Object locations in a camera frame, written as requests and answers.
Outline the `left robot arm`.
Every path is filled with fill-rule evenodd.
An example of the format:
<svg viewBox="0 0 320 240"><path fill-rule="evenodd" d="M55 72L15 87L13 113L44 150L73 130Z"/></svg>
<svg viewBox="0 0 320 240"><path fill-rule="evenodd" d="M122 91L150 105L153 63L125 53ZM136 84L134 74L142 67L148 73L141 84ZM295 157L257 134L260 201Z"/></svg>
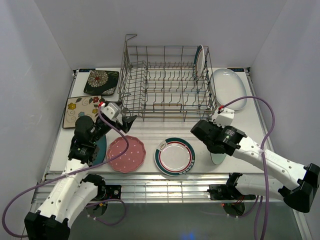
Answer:
<svg viewBox="0 0 320 240"><path fill-rule="evenodd" d="M96 120L81 116L75 122L68 160L61 178L38 210L29 212L24 224L30 240L67 240L71 226L86 205L106 195L103 178L89 174L99 148L96 144L110 130L127 133L136 116L124 116L122 122L101 114Z"/></svg>

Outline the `green floral plate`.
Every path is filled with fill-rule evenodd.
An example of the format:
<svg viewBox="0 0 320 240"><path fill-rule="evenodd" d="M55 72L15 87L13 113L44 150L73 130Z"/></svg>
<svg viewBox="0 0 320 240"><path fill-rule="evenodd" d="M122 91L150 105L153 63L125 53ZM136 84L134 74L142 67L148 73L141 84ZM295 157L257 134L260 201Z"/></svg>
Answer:
<svg viewBox="0 0 320 240"><path fill-rule="evenodd" d="M220 165L224 159L226 158L226 154L216 154L216 153L211 153L210 157L211 157L211 161L214 165Z"/></svg>

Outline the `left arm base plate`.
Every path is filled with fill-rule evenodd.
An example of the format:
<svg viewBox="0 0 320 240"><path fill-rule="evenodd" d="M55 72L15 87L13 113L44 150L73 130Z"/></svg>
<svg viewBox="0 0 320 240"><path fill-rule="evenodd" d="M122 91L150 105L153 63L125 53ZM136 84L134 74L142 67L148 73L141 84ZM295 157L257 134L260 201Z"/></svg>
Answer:
<svg viewBox="0 0 320 240"><path fill-rule="evenodd" d="M104 200L121 199L122 186L121 185L106 185Z"/></svg>

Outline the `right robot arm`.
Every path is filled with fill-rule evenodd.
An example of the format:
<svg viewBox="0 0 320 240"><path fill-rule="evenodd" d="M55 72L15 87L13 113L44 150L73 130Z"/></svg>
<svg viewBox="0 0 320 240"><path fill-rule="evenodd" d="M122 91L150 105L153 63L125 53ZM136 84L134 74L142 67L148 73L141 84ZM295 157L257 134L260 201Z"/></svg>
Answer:
<svg viewBox="0 0 320 240"><path fill-rule="evenodd" d="M253 200L265 196L284 201L290 208L309 213L320 186L320 168L311 163L307 166L288 160L261 146L243 131L227 125L200 120L191 133L212 154L227 154L265 171L271 179L262 175L239 172L229 174L225 184L210 186L214 200Z"/></svg>

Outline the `green red rimmed white plate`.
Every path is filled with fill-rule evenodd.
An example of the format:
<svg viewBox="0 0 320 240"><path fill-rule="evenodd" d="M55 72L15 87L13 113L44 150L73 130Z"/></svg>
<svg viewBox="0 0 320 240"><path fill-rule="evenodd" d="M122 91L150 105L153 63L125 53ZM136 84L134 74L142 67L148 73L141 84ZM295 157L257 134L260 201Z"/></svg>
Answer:
<svg viewBox="0 0 320 240"><path fill-rule="evenodd" d="M197 81L202 75L205 67L205 53L203 45L197 47L193 62L193 78Z"/></svg>

